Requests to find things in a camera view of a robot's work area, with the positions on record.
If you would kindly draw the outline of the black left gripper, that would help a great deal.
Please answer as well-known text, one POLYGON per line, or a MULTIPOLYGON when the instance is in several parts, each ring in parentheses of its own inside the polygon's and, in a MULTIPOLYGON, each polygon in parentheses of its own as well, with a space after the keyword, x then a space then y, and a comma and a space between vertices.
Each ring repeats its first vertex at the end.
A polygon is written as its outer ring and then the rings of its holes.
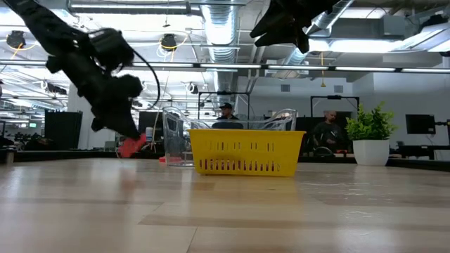
POLYGON ((109 129, 128 138, 139 138, 129 101, 142 92, 139 78, 130 74, 114 77, 90 57, 78 52, 49 56, 47 69, 53 74, 64 72, 77 88, 78 96, 92 106, 91 129, 94 132, 109 129))

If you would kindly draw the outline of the green plant in white pot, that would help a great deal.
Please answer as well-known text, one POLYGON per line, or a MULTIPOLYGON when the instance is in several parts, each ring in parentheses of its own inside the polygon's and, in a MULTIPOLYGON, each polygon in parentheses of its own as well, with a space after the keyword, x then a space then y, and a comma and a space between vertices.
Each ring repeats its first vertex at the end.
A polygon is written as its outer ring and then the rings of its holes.
POLYGON ((384 105, 384 102, 380 102, 372 110, 366 111, 360 104, 356 118, 347 118, 345 129, 358 165, 384 167, 387 164, 390 136, 397 126, 392 123, 394 113, 384 111, 384 105))

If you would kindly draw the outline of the long ceiling light strip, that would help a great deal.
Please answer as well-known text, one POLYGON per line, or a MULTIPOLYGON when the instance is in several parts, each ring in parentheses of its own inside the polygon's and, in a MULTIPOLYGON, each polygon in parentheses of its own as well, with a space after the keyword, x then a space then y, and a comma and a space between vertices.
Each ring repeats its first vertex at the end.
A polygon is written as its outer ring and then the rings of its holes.
POLYGON ((396 68, 393 67, 349 67, 349 66, 337 66, 333 68, 334 71, 341 72, 395 72, 396 68))
POLYGON ((450 74, 450 68, 403 68, 402 73, 450 74))
POLYGON ((205 69, 233 69, 233 70, 238 70, 238 69, 246 69, 246 70, 251 70, 251 69, 261 69, 262 66, 261 65, 253 65, 253 64, 220 64, 220 63, 201 63, 200 64, 200 68, 205 68, 205 69))
POLYGON ((307 71, 326 71, 328 66, 322 65, 267 65, 268 70, 307 70, 307 71))

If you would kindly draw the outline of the clear plastic bin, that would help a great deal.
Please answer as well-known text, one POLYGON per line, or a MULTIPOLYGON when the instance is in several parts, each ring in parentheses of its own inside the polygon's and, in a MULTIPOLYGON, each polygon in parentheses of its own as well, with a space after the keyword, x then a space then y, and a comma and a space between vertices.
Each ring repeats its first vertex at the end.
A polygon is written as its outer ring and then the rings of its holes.
POLYGON ((267 119, 189 119, 187 129, 294 131, 295 120, 295 114, 284 110, 267 119))
POLYGON ((192 119, 175 107, 165 107, 162 109, 162 120, 164 128, 165 157, 178 157, 179 161, 166 163, 169 166, 192 167, 194 165, 193 152, 191 147, 191 137, 187 129, 187 120, 192 119))

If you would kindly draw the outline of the black ceiling device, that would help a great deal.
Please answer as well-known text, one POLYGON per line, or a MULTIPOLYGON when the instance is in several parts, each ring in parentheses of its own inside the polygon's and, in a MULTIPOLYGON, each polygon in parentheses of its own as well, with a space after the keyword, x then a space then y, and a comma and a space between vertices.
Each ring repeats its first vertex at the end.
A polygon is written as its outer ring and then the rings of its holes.
POLYGON ((177 48, 174 34, 164 34, 161 39, 160 46, 165 51, 173 51, 177 48))
POLYGON ((26 45, 24 38, 24 32, 19 30, 13 30, 7 37, 6 43, 12 48, 23 48, 26 45))

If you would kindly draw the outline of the yellow plastic basket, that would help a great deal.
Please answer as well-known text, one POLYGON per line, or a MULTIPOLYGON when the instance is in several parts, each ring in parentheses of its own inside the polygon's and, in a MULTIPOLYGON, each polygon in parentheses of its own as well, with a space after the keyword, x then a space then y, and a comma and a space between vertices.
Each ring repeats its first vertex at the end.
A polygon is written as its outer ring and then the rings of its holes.
POLYGON ((303 131, 191 129, 195 170, 199 174, 295 175, 303 131))

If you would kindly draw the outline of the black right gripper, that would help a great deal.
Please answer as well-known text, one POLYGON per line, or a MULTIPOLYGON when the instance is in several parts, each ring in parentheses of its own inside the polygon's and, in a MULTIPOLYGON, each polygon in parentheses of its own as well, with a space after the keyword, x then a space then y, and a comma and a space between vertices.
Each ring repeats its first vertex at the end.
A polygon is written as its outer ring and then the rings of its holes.
POLYGON ((250 33, 255 46, 294 44, 302 53, 309 51, 309 36, 303 31, 322 12, 331 12, 339 0, 270 0, 266 13, 250 33))

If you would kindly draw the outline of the black metal rig frame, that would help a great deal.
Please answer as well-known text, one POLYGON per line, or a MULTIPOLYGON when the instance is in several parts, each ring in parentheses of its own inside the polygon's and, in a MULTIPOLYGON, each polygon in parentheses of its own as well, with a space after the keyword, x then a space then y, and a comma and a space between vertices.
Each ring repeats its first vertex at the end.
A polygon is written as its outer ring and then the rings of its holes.
POLYGON ((201 96, 203 94, 207 94, 207 97, 210 97, 211 95, 215 96, 232 96, 232 95, 244 95, 247 97, 247 100, 245 101, 247 103, 247 119, 250 118, 250 111, 251 111, 251 104, 250 104, 250 92, 238 92, 238 91, 200 91, 198 93, 198 107, 197 107, 197 119, 200 119, 200 104, 202 103, 201 96))
POLYGON ((352 108, 350 115, 358 112, 360 106, 360 97, 358 96, 341 96, 341 95, 327 95, 327 96, 310 96, 309 97, 309 116, 318 117, 319 113, 316 111, 322 109, 322 115, 327 117, 329 112, 338 112, 340 108, 337 106, 338 101, 345 101, 352 108), (332 101, 332 105, 320 106, 322 102, 332 101))

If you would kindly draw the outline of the black aluminium table frame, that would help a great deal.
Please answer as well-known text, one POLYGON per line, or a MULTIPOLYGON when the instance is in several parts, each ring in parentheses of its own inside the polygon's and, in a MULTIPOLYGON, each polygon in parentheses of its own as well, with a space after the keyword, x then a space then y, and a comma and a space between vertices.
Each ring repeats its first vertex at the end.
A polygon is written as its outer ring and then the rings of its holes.
MULTIPOLYGON (((42 162, 51 160, 116 158, 116 153, 100 151, 15 151, 0 149, 0 164, 12 162, 42 162)), ((300 163, 356 164, 353 157, 298 157, 300 163)), ((450 173, 450 162, 389 158, 388 167, 443 171, 450 173)))

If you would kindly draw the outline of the black computer monitor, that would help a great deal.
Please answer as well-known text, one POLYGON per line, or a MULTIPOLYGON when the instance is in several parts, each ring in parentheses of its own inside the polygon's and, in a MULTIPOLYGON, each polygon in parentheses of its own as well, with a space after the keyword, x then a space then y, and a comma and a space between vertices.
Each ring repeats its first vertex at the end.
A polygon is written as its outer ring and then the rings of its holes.
POLYGON ((405 115, 407 134, 436 134, 433 115, 405 115))

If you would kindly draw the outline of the black partition panel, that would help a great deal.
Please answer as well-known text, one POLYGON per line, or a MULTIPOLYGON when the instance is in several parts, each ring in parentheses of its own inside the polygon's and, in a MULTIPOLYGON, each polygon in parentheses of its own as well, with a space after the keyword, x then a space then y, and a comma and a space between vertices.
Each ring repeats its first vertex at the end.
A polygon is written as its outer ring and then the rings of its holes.
POLYGON ((82 125, 81 112, 45 112, 44 137, 54 143, 56 150, 78 149, 82 125))

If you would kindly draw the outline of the person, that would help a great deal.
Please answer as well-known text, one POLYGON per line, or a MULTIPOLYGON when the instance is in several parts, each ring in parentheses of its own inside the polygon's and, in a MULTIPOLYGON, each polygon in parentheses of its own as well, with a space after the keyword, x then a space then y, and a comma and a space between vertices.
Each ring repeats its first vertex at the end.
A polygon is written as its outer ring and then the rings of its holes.
POLYGON ((213 129, 243 129, 243 125, 238 122, 238 118, 233 114, 233 106, 230 103, 224 103, 219 107, 221 116, 212 125, 213 129))
POLYGON ((313 129, 314 155, 316 157, 334 157, 344 142, 342 129, 335 123, 337 112, 328 110, 325 120, 313 129))

